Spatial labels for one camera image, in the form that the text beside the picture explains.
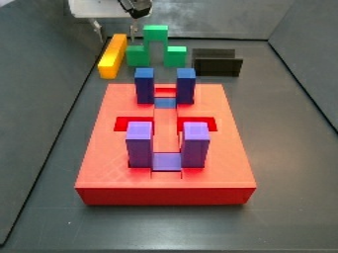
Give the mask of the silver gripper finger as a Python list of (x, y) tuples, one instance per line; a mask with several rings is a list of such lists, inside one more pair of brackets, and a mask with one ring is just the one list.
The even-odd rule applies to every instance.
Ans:
[(129, 37), (130, 37), (130, 42), (134, 41), (134, 35), (137, 33), (137, 20), (132, 19), (132, 23), (129, 26)]
[(96, 19), (88, 19), (88, 22), (92, 26), (93, 32), (98, 36), (100, 42), (102, 42), (101, 26), (100, 26), (98, 22), (96, 21)]

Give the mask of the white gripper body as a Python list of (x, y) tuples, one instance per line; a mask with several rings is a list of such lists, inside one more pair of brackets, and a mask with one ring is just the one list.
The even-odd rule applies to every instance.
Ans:
[(128, 18), (117, 0), (66, 0), (74, 18)]

